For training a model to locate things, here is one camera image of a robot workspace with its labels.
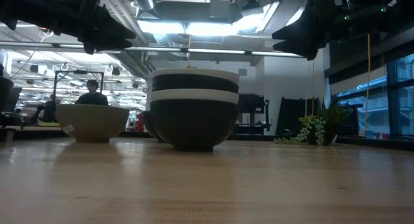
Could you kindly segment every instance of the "black bowl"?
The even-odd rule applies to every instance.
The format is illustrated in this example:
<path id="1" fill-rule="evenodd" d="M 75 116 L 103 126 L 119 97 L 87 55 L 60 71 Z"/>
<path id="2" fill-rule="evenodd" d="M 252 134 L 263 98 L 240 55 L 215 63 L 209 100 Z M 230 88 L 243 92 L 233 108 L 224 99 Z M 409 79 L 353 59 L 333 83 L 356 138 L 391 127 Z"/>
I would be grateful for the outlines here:
<path id="1" fill-rule="evenodd" d="M 212 151 L 233 132 L 239 95 L 227 91 L 155 91 L 150 103 L 159 136 L 178 151 Z"/>
<path id="2" fill-rule="evenodd" d="M 163 142 L 163 140 L 158 135 L 157 131 L 155 131 L 154 124 L 153 124 L 153 117 L 151 111 L 144 111 L 144 125 L 147 132 L 155 139 L 158 139 L 159 142 Z"/>
<path id="3" fill-rule="evenodd" d="M 166 69 L 152 74 L 152 91 L 213 89 L 238 93 L 238 83 L 238 74 L 209 69 Z"/>
<path id="4" fill-rule="evenodd" d="M 8 97 L 12 92 L 13 82 L 10 79 L 0 76 L 0 112 L 5 107 Z"/>

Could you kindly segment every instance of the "dark hair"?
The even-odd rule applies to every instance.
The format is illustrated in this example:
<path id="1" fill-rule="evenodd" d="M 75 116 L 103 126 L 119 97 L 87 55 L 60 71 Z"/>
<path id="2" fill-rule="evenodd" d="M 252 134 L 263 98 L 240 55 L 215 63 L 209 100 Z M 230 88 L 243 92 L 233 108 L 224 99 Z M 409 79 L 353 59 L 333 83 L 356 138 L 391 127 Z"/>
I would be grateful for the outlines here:
<path id="1" fill-rule="evenodd" d="M 96 88 L 99 88 L 98 82 L 96 80 L 88 80 L 86 86 L 95 86 Z"/>

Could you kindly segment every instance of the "yellow cord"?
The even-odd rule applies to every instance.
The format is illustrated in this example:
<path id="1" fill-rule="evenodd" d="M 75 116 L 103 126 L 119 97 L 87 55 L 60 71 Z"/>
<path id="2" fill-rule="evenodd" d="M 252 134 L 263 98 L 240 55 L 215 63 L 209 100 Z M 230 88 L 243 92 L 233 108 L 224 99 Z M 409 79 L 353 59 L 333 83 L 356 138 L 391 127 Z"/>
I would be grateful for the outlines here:
<path id="1" fill-rule="evenodd" d="M 190 48 L 191 47 L 191 35 L 188 35 L 188 48 Z M 191 68 L 191 65 L 190 65 L 190 53 L 189 52 L 187 52 L 187 69 L 190 69 Z"/>
<path id="2" fill-rule="evenodd" d="M 368 101 L 369 101 L 369 81 L 371 80 L 371 35 L 368 34 L 368 82 L 367 82 L 367 99 L 365 101 L 365 131 L 366 136 L 368 128 Z"/>
<path id="3" fill-rule="evenodd" d="M 315 109 L 315 64 L 312 62 L 312 116 Z"/>

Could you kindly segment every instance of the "label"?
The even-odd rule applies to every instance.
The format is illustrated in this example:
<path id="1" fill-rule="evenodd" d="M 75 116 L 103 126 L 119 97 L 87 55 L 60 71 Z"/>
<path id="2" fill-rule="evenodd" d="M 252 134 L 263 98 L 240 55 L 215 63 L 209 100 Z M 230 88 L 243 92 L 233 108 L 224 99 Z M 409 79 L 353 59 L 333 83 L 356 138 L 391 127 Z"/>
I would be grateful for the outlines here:
<path id="1" fill-rule="evenodd" d="M 62 130 L 65 133 L 70 133 L 70 132 L 72 132 L 74 130 L 74 128 L 73 128 L 72 124 L 69 124 L 68 126 L 64 127 Z"/>

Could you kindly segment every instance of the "red object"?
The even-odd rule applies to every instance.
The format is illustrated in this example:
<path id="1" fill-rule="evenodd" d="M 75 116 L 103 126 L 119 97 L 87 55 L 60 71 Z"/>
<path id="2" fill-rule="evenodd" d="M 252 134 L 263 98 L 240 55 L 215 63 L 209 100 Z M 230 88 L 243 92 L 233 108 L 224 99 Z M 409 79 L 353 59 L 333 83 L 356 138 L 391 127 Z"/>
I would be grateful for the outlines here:
<path id="1" fill-rule="evenodd" d="M 139 113 L 137 116 L 138 120 L 135 122 L 137 131 L 144 131 L 144 114 Z"/>

